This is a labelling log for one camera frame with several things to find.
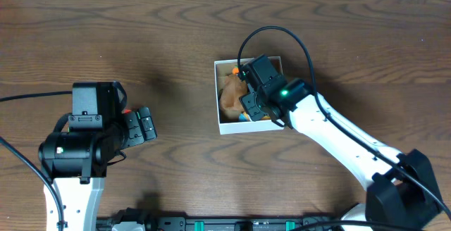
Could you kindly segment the brown plush capybara toy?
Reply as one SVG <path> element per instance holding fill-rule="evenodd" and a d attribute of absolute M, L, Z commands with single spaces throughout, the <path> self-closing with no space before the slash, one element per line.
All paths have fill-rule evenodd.
<path fill-rule="evenodd" d="M 240 97 L 248 93 L 247 84 L 238 77 L 239 69 L 235 66 L 224 76 L 219 77 L 219 110 L 226 120 L 238 120 L 245 110 Z"/>

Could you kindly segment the white cardboard box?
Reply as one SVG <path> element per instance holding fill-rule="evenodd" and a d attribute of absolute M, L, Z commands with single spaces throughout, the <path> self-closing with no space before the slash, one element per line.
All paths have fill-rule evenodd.
<path fill-rule="evenodd" d="M 239 134 L 247 132 L 264 132 L 272 130 L 282 130 L 270 120 L 259 120 L 252 122 L 250 120 L 241 121 L 240 113 L 226 113 L 220 109 L 220 97 L 223 88 L 226 85 L 226 78 L 232 73 L 237 65 L 237 59 L 222 60 L 214 62 L 214 79 L 216 90 L 216 114 L 218 118 L 219 133 L 221 135 Z"/>

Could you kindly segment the yellow grey toy truck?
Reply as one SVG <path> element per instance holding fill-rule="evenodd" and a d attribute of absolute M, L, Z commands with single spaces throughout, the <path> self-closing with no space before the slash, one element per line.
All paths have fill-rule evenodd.
<path fill-rule="evenodd" d="M 261 120 L 270 120 L 270 119 L 271 118 L 268 115 L 265 115 L 263 118 L 261 118 Z M 238 120 L 240 122 L 249 122 L 251 121 L 251 118 L 247 113 L 243 112 L 239 115 Z"/>

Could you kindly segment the black mounting rail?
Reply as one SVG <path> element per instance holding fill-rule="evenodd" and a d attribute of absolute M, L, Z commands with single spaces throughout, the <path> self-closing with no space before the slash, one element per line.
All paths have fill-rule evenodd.
<path fill-rule="evenodd" d="M 110 217 L 98 217 L 96 229 L 148 231 L 260 231 L 293 230 L 305 225 L 332 221 L 328 214 L 306 216 L 188 216 L 184 212 L 150 211 L 138 208 L 120 210 Z"/>

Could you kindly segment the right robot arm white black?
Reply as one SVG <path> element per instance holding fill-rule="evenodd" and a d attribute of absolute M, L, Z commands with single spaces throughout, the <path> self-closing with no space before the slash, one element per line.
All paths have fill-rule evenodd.
<path fill-rule="evenodd" d="M 449 214 L 429 159 L 414 149 L 407 154 L 388 146 L 339 114 L 315 84 L 288 82 L 279 73 L 240 73 L 249 94 L 240 101 L 252 120 L 267 114 L 322 146 L 366 191 L 366 201 L 338 220 L 307 229 L 422 230 L 440 213 Z"/>

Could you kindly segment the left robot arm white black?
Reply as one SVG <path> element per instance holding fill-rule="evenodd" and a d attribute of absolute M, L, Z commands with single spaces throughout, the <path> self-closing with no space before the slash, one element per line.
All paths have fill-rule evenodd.
<path fill-rule="evenodd" d="M 156 139 L 147 107 L 83 108 L 68 115 L 69 130 L 57 126 L 39 147 L 48 230 L 94 230 L 106 171 L 125 160 L 125 149 Z"/>

